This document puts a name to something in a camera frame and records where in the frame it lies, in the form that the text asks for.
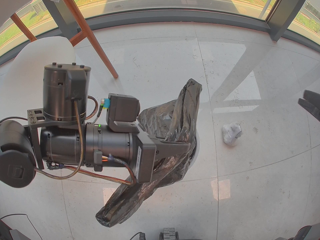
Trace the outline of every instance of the metal pole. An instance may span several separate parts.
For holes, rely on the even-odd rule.
[[[262,9],[262,11],[261,11],[261,13],[260,13],[260,15],[258,17],[259,19],[262,19],[263,15],[266,12],[266,10],[268,9],[268,6],[270,5],[270,3],[271,3],[271,0],[268,0],[266,2],[266,4],[264,5],[264,7],[263,7],[263,9]]]

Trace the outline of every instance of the tile floor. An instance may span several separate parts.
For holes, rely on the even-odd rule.
[[[320,222],[320,122],[297,104],[305,89],[320,92],[319,53],[215,24],[136,24],[94,33],[119,73],[112,78],[87,40],[75,46],[76,62],[92,67],[89,94],[97,99],[130,94],[143,110],[175,99],[189,78],[202,84],[197,160],[181,182],[158,189],[112,228],[95,214],[118,185],[84,175],[63,181],[37,175],[23,189],[0,182],[0,216],[28,213],[43,239],[52,240],[129,239],[138,231],[158,239],[164,227],[175,227],[181,239],[272,240]],[[0,67],[0,84],[9,66]],[[229,147],[221,129],[234,121],[243,135]],[[102,174],[127,175],[112,168]],[[26,218],[5,222],[39,238]]]

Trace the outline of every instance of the crumpled plastic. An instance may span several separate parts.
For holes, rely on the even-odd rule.
[[[237,139],[242,135],[242,130],[238,122],[225,124],[222,126],[223,141],[229,146],[237,145]]]
[[[157,188],[182,180],[188,171],[196,149],[196,129],[202,85],[189,79],[178,99],[143,110],[138,116],[141,128],[149,135],[166,141],[191,143],[186,154],[174,155],[154,162],[148,183],[134,186],[122,184],[96,214],[97,221],[106,227],[125,222]]]

